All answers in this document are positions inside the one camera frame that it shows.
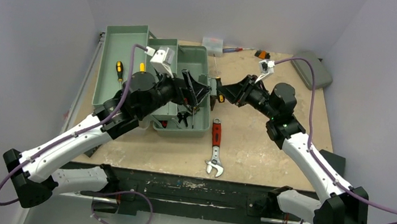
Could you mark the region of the black pliers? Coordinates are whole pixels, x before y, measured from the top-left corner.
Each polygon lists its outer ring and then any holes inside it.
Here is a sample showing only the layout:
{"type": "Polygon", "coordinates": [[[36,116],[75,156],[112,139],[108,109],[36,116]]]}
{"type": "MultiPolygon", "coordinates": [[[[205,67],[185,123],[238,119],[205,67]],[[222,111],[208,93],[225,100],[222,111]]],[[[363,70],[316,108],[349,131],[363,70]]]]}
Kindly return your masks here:
{"type": "Polygon", "coordinates": [[[192,117],[192,113],[188,111],[182,111],[177,114],[178,117],[178,124],[184,124],[184,126],[187,128],[189,126],[188,118],[192,117]]]}

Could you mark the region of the yellow handle screwdriver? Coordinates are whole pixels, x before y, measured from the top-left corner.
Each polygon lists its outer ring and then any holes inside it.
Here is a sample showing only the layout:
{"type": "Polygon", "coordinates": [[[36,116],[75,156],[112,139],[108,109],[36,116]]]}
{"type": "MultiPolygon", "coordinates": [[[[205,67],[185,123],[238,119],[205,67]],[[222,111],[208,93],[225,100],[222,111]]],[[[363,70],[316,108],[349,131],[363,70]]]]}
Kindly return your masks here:
{"type": "Polygon", "coordinates": [[[145,66],[145,63],[140,63],[139,64],[139,70],[140,70],[140,72],[145,72],[146,71],[146,66],[145,66]]]}

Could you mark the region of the black yellow phillips screwdriver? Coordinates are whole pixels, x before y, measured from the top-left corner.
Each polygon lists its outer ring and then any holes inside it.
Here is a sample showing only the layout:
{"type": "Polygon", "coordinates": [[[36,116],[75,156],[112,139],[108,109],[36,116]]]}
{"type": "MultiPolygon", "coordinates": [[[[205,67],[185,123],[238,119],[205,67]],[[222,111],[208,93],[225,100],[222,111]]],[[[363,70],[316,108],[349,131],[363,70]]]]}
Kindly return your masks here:
{"type": "Polygon", "coordinates": [[[117,81],[120,85],[120,88],[123,86],[123,77],[124,77],[124,67],[122,61],[116,62],[116,74],[117,74],[117,81]]]}

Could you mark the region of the green plastic tool box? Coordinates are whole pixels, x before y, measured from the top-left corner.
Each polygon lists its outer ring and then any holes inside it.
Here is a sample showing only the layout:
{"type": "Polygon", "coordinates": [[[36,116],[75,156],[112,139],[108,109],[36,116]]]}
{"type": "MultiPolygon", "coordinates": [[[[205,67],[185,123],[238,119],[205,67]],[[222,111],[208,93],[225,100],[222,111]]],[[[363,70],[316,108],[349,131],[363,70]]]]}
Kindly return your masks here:
{"type": "MultiPolygon", "coordinates": [[[[145,63],[146,71],[154,78],[157,76],[150,64],[151,57],[140,49],[135,50],[134,60],[130,59],[133,45],[158,49],[169,47],[175,52],[171,62],[171,70],[178,77],[182,77],[182,70],[187,69],[191,76],[205,85],[215,88],[215,81],[210,78],[208,70],[208,54],[206,48],[201,45],[181,45],[177,39],[159,39],[149,30],[149,26],[108,26],[105,31],[105,39],[102,47],[102,57],[99,65],[99,74],[96,80],[92,106],[98,107],[113,98],[120,91],[117,81],[116,62],[122,61],[124,67],[123,80],[127,80],[129,73],[139,72],[139,64],[145,63]]],[[[178,124],[177,114],[186,111],[182,105],[172,102],[161,107],[157,111],[145,117],[139,127],[140,130],[153,128],[160,136],[165,137],[203,137],[211,127],[209,98],[205,98],[198,105],[195,114],[195,127],[192,129],[192,117],[188,118],[189,126],[178,124]],[[163,128],[161,121],[166,120],[167,127],[163,128]]]]}

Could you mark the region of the red black utility knife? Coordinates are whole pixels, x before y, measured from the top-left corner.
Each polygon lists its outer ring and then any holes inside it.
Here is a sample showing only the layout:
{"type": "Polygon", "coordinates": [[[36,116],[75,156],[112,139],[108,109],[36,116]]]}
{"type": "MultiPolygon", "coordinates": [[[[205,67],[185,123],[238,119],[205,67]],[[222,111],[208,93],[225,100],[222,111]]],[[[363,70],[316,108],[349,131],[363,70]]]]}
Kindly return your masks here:
{"type": "Polygon", "coordinates": [[[167,122],[168,121],[163,120],[163,121],[160,122],[160,124],[162,125],[163,128],[166,128],[167,127],[167,122]]]}

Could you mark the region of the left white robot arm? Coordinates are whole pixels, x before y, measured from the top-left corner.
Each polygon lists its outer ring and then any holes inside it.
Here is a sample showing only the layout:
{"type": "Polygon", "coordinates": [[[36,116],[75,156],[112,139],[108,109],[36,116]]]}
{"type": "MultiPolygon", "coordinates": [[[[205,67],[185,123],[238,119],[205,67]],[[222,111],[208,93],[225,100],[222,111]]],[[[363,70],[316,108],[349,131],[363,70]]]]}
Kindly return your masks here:
{"type": "Polygon", "coordinates": [[[134,56],[136,50],[158,60],[154,65],[156,76],[129,69],[122,89],[98,105],[77,126],[30,150],[11,149],[4,153],[8,174],[3,182],[12,183],[16,202],[21,207],[36,207],[53,195],[75,191],[113,196],[118,183],[103,166],[66,170],[64,165],[87,150],[137,128],[142,120],[166,104],[192,106],[212,91],[209,85],[194,79],[188,70],[183,70],[181,77],[168,70],[164,64],[167,56],[160,49],[134,44],[130,55],[134,56]]]}

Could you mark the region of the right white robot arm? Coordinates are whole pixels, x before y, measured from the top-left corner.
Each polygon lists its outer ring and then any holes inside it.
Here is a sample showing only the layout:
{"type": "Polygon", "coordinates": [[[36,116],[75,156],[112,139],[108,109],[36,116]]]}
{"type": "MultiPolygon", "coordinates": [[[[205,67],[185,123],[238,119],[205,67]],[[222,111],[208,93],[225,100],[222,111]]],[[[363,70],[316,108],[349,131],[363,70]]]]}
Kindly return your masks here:
{"type": "Polygon", "coordinates": [[[265,204],[268,214],[289,213],[310,224],[367,224],[368,193],[352,187],[313,145],[294,115],[294,87],[282,82],[271,92],[265,88],[263,81],[274,73],[274,62],[263,60],[260,69],[260,76],[247,75],[240,82],[218,86],[217,92],[231,104],[249,104],[268,117],[267,135],[295,162],[317,195],[310,198],[287,186],[274,189],[265,204]]]}

